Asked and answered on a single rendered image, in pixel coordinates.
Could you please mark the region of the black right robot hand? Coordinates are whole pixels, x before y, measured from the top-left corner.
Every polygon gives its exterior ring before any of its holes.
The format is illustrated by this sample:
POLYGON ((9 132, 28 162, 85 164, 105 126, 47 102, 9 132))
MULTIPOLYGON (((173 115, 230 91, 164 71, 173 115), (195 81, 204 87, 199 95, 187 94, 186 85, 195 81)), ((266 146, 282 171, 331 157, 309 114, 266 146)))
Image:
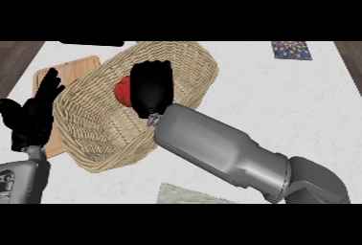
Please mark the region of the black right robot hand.
POLYGON ((171 62, 145 61, 136 63, 130 72, 131 107, 140 119, 153 113, 164 114, 174 100, 171 62))

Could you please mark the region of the tan wicker basket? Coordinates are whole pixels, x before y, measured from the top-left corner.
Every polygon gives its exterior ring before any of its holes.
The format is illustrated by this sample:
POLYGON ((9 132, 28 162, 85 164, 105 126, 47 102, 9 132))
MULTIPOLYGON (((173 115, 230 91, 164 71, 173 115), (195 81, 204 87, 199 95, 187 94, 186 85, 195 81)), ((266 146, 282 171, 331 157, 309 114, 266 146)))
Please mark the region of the tan wicker basket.
POLYGON ((195 109, 217 77, 217 63, 195 41, 139 41, 69 86, 53 102, 53 126, 65 151, 91 173, 136 164, 155 150, 153 128, 115 100, 114 88, 134 64, 170 61, 174 102, 195 109))

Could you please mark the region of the grey placemat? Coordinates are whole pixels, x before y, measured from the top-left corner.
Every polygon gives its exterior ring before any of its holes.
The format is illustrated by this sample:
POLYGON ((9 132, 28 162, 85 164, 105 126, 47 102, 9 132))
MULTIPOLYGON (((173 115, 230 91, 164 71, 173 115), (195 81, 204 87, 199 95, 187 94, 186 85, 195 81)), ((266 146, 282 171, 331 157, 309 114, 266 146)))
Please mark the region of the grey placemat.
POLYGON ((213 197, 202 192, 162 183, 156 195, 158 204, 232 204, 232 201, 213 197))

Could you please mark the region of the black flat appliance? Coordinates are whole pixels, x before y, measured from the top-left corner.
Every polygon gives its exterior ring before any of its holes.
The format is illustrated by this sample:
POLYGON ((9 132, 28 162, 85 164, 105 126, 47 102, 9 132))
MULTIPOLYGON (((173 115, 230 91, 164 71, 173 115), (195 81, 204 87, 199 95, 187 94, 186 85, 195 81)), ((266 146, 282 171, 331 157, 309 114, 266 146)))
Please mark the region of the black flat appliance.
POLYGON ((87 46, 102 46, 102 47, 121 47, 124 45, 124 41, 59 41, 66 45, 87 45, 87 46))

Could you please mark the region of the wooden cutting board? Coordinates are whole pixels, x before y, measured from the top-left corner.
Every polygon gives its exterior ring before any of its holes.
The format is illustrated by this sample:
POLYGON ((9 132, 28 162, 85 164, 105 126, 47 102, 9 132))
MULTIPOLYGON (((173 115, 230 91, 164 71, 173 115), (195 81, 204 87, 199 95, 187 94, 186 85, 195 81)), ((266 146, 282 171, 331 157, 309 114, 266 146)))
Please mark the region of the wooden cutting board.
MULTIPOLYGON (((69 86, 87 73, 91 72, 94 68, 99 67, 99 65, 100 65, 100 60, 97 56, 87 56, 81 59, 54 65, 53 68, 57 71, 60 84, 63 86, 69 86)), ((47 72, 49 72, 49 68, 44 68, 35 72, 32 78, 32 92, 37 92, 47 72)), ((51 127, 49 142, 44 146, 44 150, 49 158, 65 152, 65 148, 59 140, 56 126, 51 127)))

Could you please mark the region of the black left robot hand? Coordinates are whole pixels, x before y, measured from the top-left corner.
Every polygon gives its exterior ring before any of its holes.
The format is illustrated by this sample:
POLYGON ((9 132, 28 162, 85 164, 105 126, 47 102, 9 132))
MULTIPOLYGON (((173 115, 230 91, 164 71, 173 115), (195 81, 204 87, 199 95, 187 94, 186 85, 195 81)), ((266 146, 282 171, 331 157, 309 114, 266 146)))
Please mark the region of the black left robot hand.
POLYGON ((63 89, 57 71, 50 68, 35 96, 25 104, 0 99, 3 124, 12 129, 12 151, 20 152, 31 145, 47 144, 53 123, 51 105, 63 89))

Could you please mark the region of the red bell pepper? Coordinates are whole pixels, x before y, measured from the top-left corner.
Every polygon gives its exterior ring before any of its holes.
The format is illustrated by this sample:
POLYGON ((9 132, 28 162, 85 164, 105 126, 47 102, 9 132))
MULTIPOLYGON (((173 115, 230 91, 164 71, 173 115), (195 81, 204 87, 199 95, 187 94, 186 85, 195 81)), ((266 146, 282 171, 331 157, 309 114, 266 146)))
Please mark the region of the red bell pepper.
POLYGON ((131 106, 130 100, 130 77, 125 76, 115 84, 114 88, 115 100, 125 106, 131 106))

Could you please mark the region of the colourful patterned box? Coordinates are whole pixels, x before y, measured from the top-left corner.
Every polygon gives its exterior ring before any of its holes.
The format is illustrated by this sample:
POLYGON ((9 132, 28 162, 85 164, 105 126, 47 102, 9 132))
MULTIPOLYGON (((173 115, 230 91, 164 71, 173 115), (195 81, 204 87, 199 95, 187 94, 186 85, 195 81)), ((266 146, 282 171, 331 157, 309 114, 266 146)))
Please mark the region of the colourful patterned box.
POLYGON ((304 41, 273 41, 275 58, 312 60, 312 53, 304 41))

